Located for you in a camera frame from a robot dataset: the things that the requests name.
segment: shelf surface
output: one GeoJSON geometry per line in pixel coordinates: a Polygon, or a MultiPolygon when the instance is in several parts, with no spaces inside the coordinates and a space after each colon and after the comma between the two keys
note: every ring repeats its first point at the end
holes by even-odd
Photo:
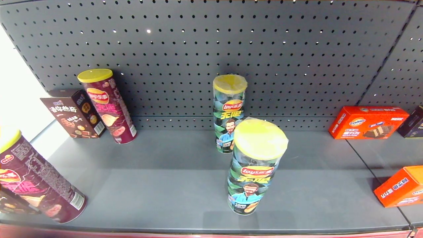
{"type": "Polygon", "coordinates": [[[231,155],[209,130],[140,130],[127,145],[65,141],[49,158],[88,196],[80,217],[64,225],[44,215],[0,214],[6,224],[87,230],[175,233],[356,233],[408,226],[397,208],[372,193],[374,176],[344,140],[327,132],[287,131],[290,142],[257,211],[227,205],[231,155]]]}
{"type": "MultiPolygon", "coordinates": [[[[423,165],[423,138],[394,133],[386,140],[348,140],[380,183],[404,166],[423,165]]],[[[410,223],[423,227],[423,204],[400,207],[410,223]]]]}

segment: yellow text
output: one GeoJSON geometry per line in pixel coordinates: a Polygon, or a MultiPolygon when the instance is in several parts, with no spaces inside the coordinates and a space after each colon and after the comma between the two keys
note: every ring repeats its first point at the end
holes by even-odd
{"type": "Polygon", "coordinates": [[[222,113],[220,119],[226,119],[231,117],[237,117],[241,115],[241,111],[232,111],[232,112],[224,112],[222,113]]]}
{"type": "Polygon", "coordinates": [[[238,182],[256,182],[256,183],[269,183],[270,177],[267,178],[250,178],[245,176],[240,176],[238,182]]]}

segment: green lay's can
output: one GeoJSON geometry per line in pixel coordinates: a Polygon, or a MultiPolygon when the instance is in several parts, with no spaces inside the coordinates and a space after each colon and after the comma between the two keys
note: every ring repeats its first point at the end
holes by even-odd
{"type": "Polygon", "coordinates": [[[222,153],[233,151],[235,127],[244,117],[246,88],[247,81],[239,75],[221,75],[213,80],[216,147],[222,153]]]}
{"type": "Polygon", "coordinates": [[[247,118],[236,127],[234,142],[228,204],[236,214],[250,215],[269,188],[288,139],[275,124],[247,118]]]}

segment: cartoon man illustration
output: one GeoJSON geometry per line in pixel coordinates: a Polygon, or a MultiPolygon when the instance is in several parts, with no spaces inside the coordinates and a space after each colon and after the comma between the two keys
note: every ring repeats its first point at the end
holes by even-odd
{"type": "Polygon", "coordinates": [[[244,192],[239,194],[232,195],[232,198],[235,199],[236,202],[255,202],[260,200],[262,196],[256,195],[255,193],[258,191],[258,185],[255,183],[248,183],[244,185],[244,192]]]}
{"type": "Polygon", "coordinates": [[[232,141],[231,149],[233,149],[233,131],[235,130],[235,120],[230,118],[228,121],[226,121],[225,127],[226,127],[227,132],[225,134],[221,135],[219,137],[219,140],[222,143],[227,143],[227,142],[232,141]]]}

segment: orange ovaltine box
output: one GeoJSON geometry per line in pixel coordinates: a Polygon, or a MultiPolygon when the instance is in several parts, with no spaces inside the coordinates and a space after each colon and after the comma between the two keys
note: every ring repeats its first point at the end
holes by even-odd
{"type": "Polygon", "coordinates": [[[374,194],[386,208],[423,203],[423,165],[402,168],[374,194]]]}
{"type": "Polygon", "coordinates": [[[399,107],[345,106],[329,132],[335,139],[386,139],[407,117],[399,107]]]}

